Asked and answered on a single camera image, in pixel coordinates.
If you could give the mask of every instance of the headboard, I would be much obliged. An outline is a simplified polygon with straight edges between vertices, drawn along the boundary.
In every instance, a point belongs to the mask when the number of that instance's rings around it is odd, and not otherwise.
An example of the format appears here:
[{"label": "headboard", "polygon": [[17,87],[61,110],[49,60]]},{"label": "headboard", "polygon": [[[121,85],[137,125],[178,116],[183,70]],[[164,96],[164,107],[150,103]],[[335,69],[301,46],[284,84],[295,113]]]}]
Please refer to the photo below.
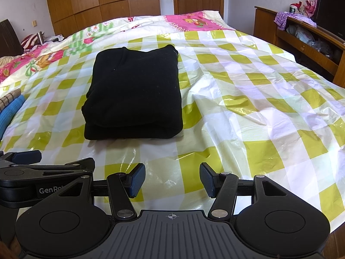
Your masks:
[{"label": "headboard", "polygon": [[23,54],[18,37],[8,19],[0,22],[0,57]]}]

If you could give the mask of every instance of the metal screw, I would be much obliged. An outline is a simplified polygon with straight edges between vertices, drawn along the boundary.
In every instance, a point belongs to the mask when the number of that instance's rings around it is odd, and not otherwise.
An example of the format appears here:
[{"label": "metal screw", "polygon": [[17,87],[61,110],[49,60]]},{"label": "metal screw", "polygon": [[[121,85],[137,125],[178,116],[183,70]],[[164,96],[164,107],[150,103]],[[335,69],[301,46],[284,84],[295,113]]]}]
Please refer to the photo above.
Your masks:
[{"label": "metal screw", "polygon": [[134,212],[129,209],[122,209],[117,212],[117,216],[121,218],[129,218],[134,215]]},{"label": "metal screw", "polygon": [[211,215],[216,218],[224,218],[228,216],[228,212],[223,209],[215,209],[211,212]]}]

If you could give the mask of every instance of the yellow and white checkered sheet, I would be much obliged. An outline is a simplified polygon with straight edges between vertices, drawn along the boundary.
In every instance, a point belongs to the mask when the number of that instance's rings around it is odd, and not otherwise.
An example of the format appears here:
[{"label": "yellow and white checkered sheet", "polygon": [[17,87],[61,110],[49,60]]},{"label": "yellow and white checkered sheet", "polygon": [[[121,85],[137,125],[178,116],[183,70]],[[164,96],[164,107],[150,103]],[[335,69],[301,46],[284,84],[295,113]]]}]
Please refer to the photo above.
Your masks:
[{"label": "yellow and white checkered sheet", "polygon": [[[183,131],[167,140],[85,140],[81,107],[97,53],[122,46],[150,51],[167,44],[179,51]],[[345,90],[292,60],[271,44],[227,30],[98,44],[32,77],[0,85],[2,94],[21,88],[27,98],[0,149],[38,149],[41,164],[93,157],[95,179],[129,172],[142,162],[146,180],[133,200],[137,210],[207,213],[213,200],[199,179],[201,162],[240,178],[265,174],[320,209],[334,230],[345,221]],[[107,202],[97,200],[109,212]]]}]

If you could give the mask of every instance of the blue folded cloth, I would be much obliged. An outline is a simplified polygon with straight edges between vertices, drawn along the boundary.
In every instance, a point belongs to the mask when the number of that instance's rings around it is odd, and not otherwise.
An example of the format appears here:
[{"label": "blue folded cloth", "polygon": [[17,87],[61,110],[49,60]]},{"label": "blue folded cloth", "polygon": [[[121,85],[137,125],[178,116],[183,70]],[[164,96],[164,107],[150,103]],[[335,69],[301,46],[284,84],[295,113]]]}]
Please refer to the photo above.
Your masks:
[{"label": "blue folded cloth", "polygon": [[5,133],[6,128],[11,123],[13,117],[18,112],[20,107],[23,106],[25,98],[23,95],[13,100],[5,109],[0,113],[0,140]]}]

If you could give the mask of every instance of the folded black garment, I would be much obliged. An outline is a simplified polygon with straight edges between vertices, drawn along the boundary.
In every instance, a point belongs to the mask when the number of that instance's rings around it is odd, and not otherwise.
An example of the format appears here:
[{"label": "folded black garment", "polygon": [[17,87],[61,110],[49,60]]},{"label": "folded black garment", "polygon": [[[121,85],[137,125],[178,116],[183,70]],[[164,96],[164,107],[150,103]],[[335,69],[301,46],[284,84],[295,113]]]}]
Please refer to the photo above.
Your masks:
[{"label": "folded black garment", "polygon": [[183,127],[178,52],[172,45],[149,52],[125,47],[101,51],[86,102],[84,136],[171,138]]}]

